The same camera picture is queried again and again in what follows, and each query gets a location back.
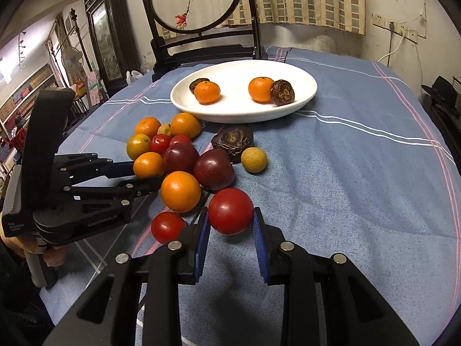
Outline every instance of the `power outlet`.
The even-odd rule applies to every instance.
[[[414,43],[418,44],[418,32],[412,29],[411,27],[407,30],[405,37],[408,40],[413,41]]]
[[[386,17],[383,16],[382,14],[373,13],[372,18],[373,18],[373,25],[381,27],[383,29],[388,28],[386,25]]]
[[[401,23],[395,23],[395,22],[393,22],[393,24],[394,24],[394,29],[392,30],[392,29],[390,28],[390,24],[391,24],[391,22],[389,22],[389,27],[388,27],[388,29],[389,29],[390,31],[393,31],[393,32],[395,32],[397,35],[400,35],[400,36],[405,36],[405,35],[406,35],[406,33],[407,33],[407,27],[406,27],[405,25],[402,25]]]

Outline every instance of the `curtain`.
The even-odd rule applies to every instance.
[[[256,0],[260,23],[295,23],[332,27],[365,35],[365,0]],[[234,12],[221,26],[250,25],[248,0],[240,0]],[[173,33],[156,23],[160,35],[170,39]]]
[[[45,43],[45,47],[47,48],[48,55],[50,57],[49,64],[50,64],[51,70],[52,70],[52,72],[54,74],[54,78],[56,79],[56,82],[57,82],[58,86],[59,87],[67,87],[64,80],[62,79],[61,72],[59,71],[59,68],[58,68],[58,66],[56,64],[56,61],[54,59],[54,56],[52,54],[53,43],[51,42],[50,39],[48,39],[47,42]]]

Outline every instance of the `tomato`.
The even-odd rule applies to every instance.
[[[157,242],[165,245],[179,237],[179,232],[187,223],[176,213],[162,212],[155,216],[150,231]]]
[[[175,144],[175,143],[188,143],[192,144],[192,141],[187,135],[176,135],[171,138],[170,140],[170,146]]]
[[[221,234],[234,235],[247,229],[253,220],[254,206],[240,189],[223,189],[210,201],[208,220]]]
[[[165,151],[170,146],[171,138],[166,134],[158,134],[152,138],[150,149],[152,152],[157,152],[159,155],[164,155]]]

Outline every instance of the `oval plate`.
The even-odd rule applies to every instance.
[[[275,106],[254,102],[248,93],[253,78],[268,76],[285,79],[294,90],[294,103]],[[221,98],[209,105],[200,104],[189,91],[197,78],[208,78],[221,88]],[[183,112],[218,123],[251,123],[278,119],[296,112],[317,92],[317,82],[303,69],[287,63],[268,60],[242,60],[219,63],[192,73],[180,80],[171,90],[171,102]]]

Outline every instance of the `flower painting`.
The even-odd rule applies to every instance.
[[[184,27],[187,26],[187,23],[186,23],[187,13],[179,14],[179,16],[175,16],[175,18],[176,18],[176,28],[183,30]]]

